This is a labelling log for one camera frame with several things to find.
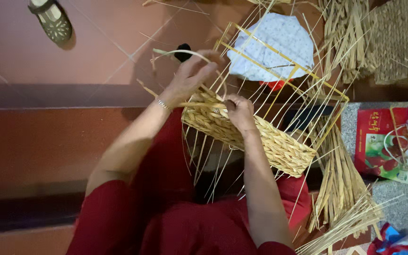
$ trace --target silver bracelet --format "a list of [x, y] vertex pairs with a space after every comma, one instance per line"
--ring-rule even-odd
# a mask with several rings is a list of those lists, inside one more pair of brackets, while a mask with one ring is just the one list
[[166, 104], [165, 104], [165, 102], [163, 102], [163, 101], [161, 101], [160, 99], [157, 99], [157, 101], [158, 101], [158, 104], [161, 106], [161, 107], [163, 107], [164, 109], [166, 109], [166, 110], [168, 110], [168, 111], [172, 111], [172, 109], [169, 107], [169, 106], [167, 106]]

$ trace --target fruit image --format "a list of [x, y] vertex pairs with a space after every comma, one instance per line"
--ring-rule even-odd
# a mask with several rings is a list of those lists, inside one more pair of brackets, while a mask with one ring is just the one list
[[405, 138], [402, 137], [395, 137], [393, 138], [393, 144], [398, 146], [398, 139], [399, 139], [399, 143], [401, 144], [401, 148], [407, 148], [408, 147], [408, 141]]
[[372, 165], [372, 166], [382, 166], [385, 164], [385, 159], [383, 159], [381, 156], [377, 157], [366, 157], [366, 160]]
[[385, 171], [391, 171], [397, 166], [398, 166], [398, 162], [394, 159], [390, 159], [387, 162], [385, 162], [385, 164], [383, 164], [383, 169]]
[[[393, 155], [393, 157], [399, 157], [401, 155], [401, 150], [400, 150], [398, 145], [390, 146], [390, 147], [388, 147], [388, 150]], [[385, 156], [390, 157], [390, 154], [388, 154], [387, 149], [385, 149], [385, 148], [382, 149], [382, 154], [384, 154]]]
[[371, 168], [371, 173], [374, 175], [380, 175], [380, 172], [381, 170], [378, 167]]

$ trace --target hand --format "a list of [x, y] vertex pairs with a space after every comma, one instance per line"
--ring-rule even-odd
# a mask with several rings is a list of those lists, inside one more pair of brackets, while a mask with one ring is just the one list
[[219, 53], [212, 50], [200, 50], [199, 54], [207, 57], [210, 63], [201, 57], [193, 55], [189, 60], [182, 63], [174, 79], [162, 92], [159, 99], [168, 107], [175, 108], [181, 102], [186, 101], [196, 91], [211, 73], [215, 72], [218, 64], [222, 63]]
[[254, 123], [254, 107], [253, 103], [237, 94], [226, 96], [224, 101], [228, 109], [228, 116], [234, 126], [245, 136], [250, 131], [258, 131]]

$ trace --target left hand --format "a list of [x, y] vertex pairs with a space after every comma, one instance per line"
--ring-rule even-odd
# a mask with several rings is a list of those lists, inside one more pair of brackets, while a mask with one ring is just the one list
[[179, 66], [174, 79], [159, 96], [168, 107], [175, 108], [189, 99], [198, 86], [217, 70], [218, 64], [223, 62], [216, 51], [199, 50], [198, 53], [212, 62], [207, 63], [201, 57], [193, 55]]

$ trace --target white cloth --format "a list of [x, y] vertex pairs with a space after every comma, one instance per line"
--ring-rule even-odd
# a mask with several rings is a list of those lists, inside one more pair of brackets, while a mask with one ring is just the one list
[[[253, 32], [259, 22], [247, 30]], [[313, 42], [308, 32], [298, 22], [297, 17], [268, 13], [256, 30], [255, 36], [299, 65], [305, 68], [306, 66], [310, 68], [314, 66]], [[247, 39], [248, 35], [245, 32], [239, 32], [234, 48], [241, 51]], [[267, 68], [291, 64], [291, 62], [263, 46], [255, 39], [251, 39], [248, 42], [243, 53]], [[231, 60], [230, 74], [241, 75], [251, 81], [271, 82], [278, 80], [273, 74], [258, 67], [246, 58], [239, 56], [232, 50], [228, 51], [228, 57]], [[272, 68], [272, 72], [276, 72], [283, 79], [287, 79], [293, 68], [293, 66]], [[292, 78], [301, 77], [305, 74], [305, 71], [298, 69]]]

